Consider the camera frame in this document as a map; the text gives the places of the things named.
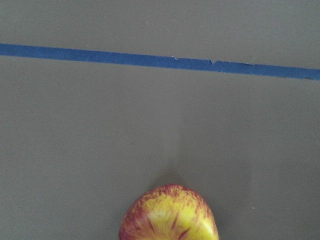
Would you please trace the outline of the red yellow apple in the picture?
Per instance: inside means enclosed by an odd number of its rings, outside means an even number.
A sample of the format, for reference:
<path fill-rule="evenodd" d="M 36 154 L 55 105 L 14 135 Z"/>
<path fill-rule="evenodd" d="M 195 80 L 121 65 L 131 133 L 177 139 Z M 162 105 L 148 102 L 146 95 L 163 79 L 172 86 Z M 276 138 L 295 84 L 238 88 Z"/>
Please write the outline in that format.
<path fill-rule="evenodd" d="M 128 209 L 120 240 L 218 240 L 213 212 L 204 198 L 179 184 L 142 194 Z"/>

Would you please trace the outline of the brown paper table cover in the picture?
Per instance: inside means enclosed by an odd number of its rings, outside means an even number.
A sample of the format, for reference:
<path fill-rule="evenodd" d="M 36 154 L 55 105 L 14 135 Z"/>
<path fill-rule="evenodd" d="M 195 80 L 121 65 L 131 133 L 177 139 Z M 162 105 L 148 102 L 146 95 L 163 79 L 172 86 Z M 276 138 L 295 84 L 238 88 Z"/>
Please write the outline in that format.
<path fill-rule="evenodd" d="M 320 66 L 317 0 L 3 0 L 5 44 Z M 116 240 L 177 183 L 222 240 L 320 237 L 320 83 L 0 58 L 0 237 Z"/>

